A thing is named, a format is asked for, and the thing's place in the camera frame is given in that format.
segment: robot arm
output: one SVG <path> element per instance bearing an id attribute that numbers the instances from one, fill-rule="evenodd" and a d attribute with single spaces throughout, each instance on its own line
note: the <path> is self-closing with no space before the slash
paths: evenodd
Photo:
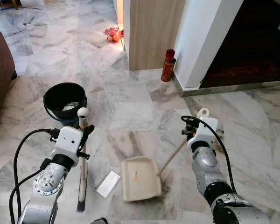
<path id="1" fill-rule="evenodd" d="M 79 162 L 79 157 L 89 158 L 82 148 L 94 126 L 83 130 L 63 127 L 57 139 L 52 160 L 47 167 L 34 177 L 31 199 L 25 205 L 18 224 L 53 224 L 57 213 L 57 199 L 63 190 L 67 173 Z"/>
<path id="2" fill-rule="evenodd" d="M 217 120 L 200 118 L 214 130 Z M 188 147 L 193 153 L 192 169 L 196 176 L 197 188 L 211 207 L 216 224 L 270 224 L 269 218 L 261 210 L 237 195 L 220 172 L 214 151 L 210 148 L 213 133 L 202 123 L 187 120 Z"/>

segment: black cable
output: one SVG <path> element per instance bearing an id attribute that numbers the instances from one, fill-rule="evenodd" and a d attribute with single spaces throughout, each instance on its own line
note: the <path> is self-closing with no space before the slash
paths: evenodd
<path id="1" fill-rule="evenodd" d="M 230 161 L 229 161 L 229 156 L 227 154 L 227 150 L 223 144 L 223 142 L 221 141 L 220 137 L 217 135 L 217 133 L 214 131 L 214 129 L 211 128 L 211 126 L 209 126 L 207 123 L 205 123 L 203 120 L 200 120 L 199 118 L 196 117 L 192 117 L 192 116 L 182 116 L 182 121 L 186 122 L 187 124 L 190 124 L 186 119 L 193 119 L 193 120 L 197 120 L 201 123 L 203 123 L 206 127 L 208 127 L 208 129 L 214 134 L 214 136 L 216 137 L 216 139 L 218 140 L 218 142 L 220 143 L 223 152 L 225 154 L 225 158 L 226 158 L 226 163 L 227 163 L 227 169 L 228 169 L 228 174 L 229 174 L 229 179 L 230 179 L 230 184 L 231 184 L 231 188 L 234 191 L 234 193 L 237 193 L 237 191 L 235 190 L 234 187 L 234 183 L 233 183 L 233 178 L 232 178 L 232 172 L 231 172 L 231 165 L 230 165 Z"/>
<path id="2" fill-rule="evenodd" d="M 17 161 L 18 161 L 18 156 L 19 156 L 19 152 L 20 152 L 20 149 L 22 147 L 22 145 L 24 144 L 24 142 L 27 140 L 27 138 L 34 134 L 34 133 L 37 133 L 37 132 L 49 132 L 50 130 L 49 129 L 37 129 L 37 130 L 34 130 L 34 131 L 31 131 L 29 134 L 27 134 L 23 139 L 22 141 L 20 142 L 17 150 L 15 151 L 15 154 L 14 154 L 14 185 L 17 186 L 18 183 L 19 183 L 19 180 L 18 180 L 18 169 L 17 169 Z M 16 189 L 16 194 L 17 194 L 17 203 L 18 203 L 18 220 L 21 216 L 21 213 L 22 213 L 22 210 L 21 210 L 21 195 L 20 195 L 20 190 L 19 188 Z"/>
<path id="3" fill-rule="evenodd" d="M 20 181 L 15 188 L 13 189 L 13 191 L 10 194 L 9 197 L 9 213 L 10 213 L 10 219 L 11 219 L 11 223 L 15 224 L 14 222 L 14 210 L 13 210 L 13 197 L 14 197 L 14 193 L 19 189 L 19 187 L 27 180 L 29 180 L 31 177 L 38 175 L 43 169 L 39 169 L 38 171 L 36 171 L 35 173 L 31 174 L 30 176 L 26 177 L 24 180 Z"/>

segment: sofa leg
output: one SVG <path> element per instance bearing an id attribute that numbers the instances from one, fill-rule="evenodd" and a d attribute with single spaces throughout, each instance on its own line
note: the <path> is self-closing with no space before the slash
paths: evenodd
<path id="1" fill-rule="evenodd" d="M 14 70 L 13 76 L 11 77 L 11 80 L 14 80 L 18 77 L 17 72 Z"/>

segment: white paper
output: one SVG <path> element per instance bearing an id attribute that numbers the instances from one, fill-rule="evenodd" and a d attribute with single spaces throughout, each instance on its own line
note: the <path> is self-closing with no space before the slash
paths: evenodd
<path id="1" fill-rule="evenodd" d="M 119 179 L 120 176 L 117 173 L 115 173 L 113 170 L 111 170 L 106 176 L 106 178 L 102 181 L 102 183 L 97 188 L 97 192 L 104 198 L 107 198 L 110 192 L 117 184 Z"/>

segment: marble floor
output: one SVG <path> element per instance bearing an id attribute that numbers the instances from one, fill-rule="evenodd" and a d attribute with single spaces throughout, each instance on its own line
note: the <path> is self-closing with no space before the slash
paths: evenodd
<path id="1" fill-rule="evenodd" d="M 121 43 L 107 42 L 103 31 L 116 25 L 112 0 L 23 0 L 22 5 L 0 11 L 0 31 L 19 75 L 0 112 L 0 224 L 10 222 L 12 163 L 20 140 L 34 129 L 62 127 L 42 102 L 46 90 L 60 82 L 84 87 L 96 128 L 87 145 L 86 211 L 76 212 L 80 169 L 75 167 L 58 199 L 55 223 L 88 224 L 98 217 L 110 224 L 213 223 L 186 148 L 164 171 L 158 198 L 124 203 L 121 181 L 106 199 L 94 191 L 110 169 L 121 172 L 125 158 L 146 155 L 160 167 L 183 139 L 180 117 L 208 107 L 219 120 L 238 193 L 280 224 L 280 87 L 181 98 L 173 82 L 160 81 L 160 69 L 128 71 Z M 53 147 L 46 134 L 30 137 L 19 156 L 19 179 L 37 170 Z M 227 177 L 217 143 L 214 148 Z M 30 195 L 27 182 L 22 204 Z"/>

